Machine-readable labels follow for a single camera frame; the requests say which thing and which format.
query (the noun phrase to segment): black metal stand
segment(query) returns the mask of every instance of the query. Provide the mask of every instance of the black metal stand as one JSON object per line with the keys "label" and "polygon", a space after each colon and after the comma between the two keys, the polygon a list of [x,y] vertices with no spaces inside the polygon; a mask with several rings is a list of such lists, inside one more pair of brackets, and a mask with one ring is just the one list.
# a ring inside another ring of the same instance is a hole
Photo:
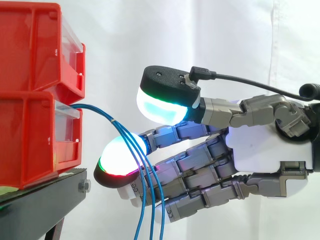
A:
{"label": "black metal stand", "polygon": [[0,196],[0,240],[59,240],[64,217],[86,193],[86,169],[74,168],[55,180]]}

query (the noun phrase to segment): black fingertip cap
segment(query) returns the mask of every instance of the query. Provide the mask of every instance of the black fingertip cap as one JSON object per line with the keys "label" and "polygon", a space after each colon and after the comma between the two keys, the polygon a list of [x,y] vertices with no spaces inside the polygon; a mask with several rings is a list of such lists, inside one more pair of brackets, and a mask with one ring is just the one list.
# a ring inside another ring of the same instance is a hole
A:
{"label": "black fingertip cap", "polygon": [[200,94],[200,88],[186,84],[186,71],[165,66],[148,66],[144,69],[140,84],[147,95],[161,101],[192,107]]}
{"label": "black fingertip cap", "polygon": [[100,168],[99,163],[97,163],[93,172],[94,179],[100,185],[110,189],[118,189],[118,188],[124,187],[125,185],[128,185],[132,183],[134,180],[136,180],[138,175],[139,175],[139,170],[136,170],[126,176],[111,175],[103,171]]}
{"label": "black fingertip cap", "polygon": [[300,87],[299,95],[301,97],[320,101],[320,85],[307,83]]}

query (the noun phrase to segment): cable connector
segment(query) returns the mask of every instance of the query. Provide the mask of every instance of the cable connector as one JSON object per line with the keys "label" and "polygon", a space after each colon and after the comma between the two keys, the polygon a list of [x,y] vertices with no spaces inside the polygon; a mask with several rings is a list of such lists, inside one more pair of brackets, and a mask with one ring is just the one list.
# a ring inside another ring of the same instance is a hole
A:
{"label": "cable connector", "polygon": [[310,98],[313,100],[320,100],[320,85],[319,84],[304,84],[299,89],[299,94],[302,97]]}
{"label": "cable connector", "polygon": [[193,66],[189,73],[189,78],[191,81],[198,83],[199,80],[214,80],[216,79],[217,73],[215,71],[210,71],[209,69],[203,67]]}

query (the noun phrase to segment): black cable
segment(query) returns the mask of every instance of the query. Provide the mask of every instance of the black cable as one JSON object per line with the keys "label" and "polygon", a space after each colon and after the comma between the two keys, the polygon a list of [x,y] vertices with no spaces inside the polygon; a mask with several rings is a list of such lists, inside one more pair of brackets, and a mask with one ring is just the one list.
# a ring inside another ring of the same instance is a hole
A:
{"label": "black cable", "polygon": [[265,85],[265,84],[262,84],[262,83],[259,83],[259,82],[256,82],[256,81],[245,79],[245,78],[242,78],[242,77],[218,74],[215,71],[211,71],[211,76],[212,76],[212,79],[224,79],[224,80],[234,81],[234,82],[238,82],[238,83],[248,84],[248,85],[251,85],[251,86],[255,86],[255,87],[258,87],[258,88],[261,88],[261,89],[265,89],[265,90],[268,90],[268,91],[271,91],[271,92],[274,92],[274,93],[277,93],[277,94],[280,94],[280,95],[284,95],[284,96],[287,96],[287,97],[292,98],[292,99],[297,99],[297,100],[300,100],[300,101],[304,101],[304,102],[310,102],[310,101],[314,100],[314,98],[299,96],[299,95],[296,95],[296,94],[293,94],[293,93],[290,93],[290,92],[287,92],[287,91],[283,91],[281,89],[278,89],[278,88],[275,88],[275,87],[272,87],[272,86],[269,86],[269,85]]}

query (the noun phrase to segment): robotic hand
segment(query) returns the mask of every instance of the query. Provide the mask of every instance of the robotic hand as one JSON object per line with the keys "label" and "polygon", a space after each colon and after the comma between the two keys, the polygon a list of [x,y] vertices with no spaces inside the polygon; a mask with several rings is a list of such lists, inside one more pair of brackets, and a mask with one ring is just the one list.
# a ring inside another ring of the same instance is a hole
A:
{"label": "robotic hand", "polygon": [[[160,67],[150,68],[155,68],[151,72],[158,77],[158,73],[165,75]],[[190,75],[177,74],[180,79],[183,76],[185,85],[198,88]],[[167,199],[167,223],[229,200],[244,200],[249,194],[292,196],[307,184],[308,174],[320,171],[320,104],[303,106],[280,94],[255,96],[239,104],[199,96],[189,101],[183,121],[140,134],[147,154],[184,140],[208,137],[154,166]],[[142,181],[148,186],[147,204],[152,203],[150,188],[160,200],[157,182],[147,170],[153,186],[139,176],[118,188],[121,198],[130,199],[134,206],[141,202]]]}

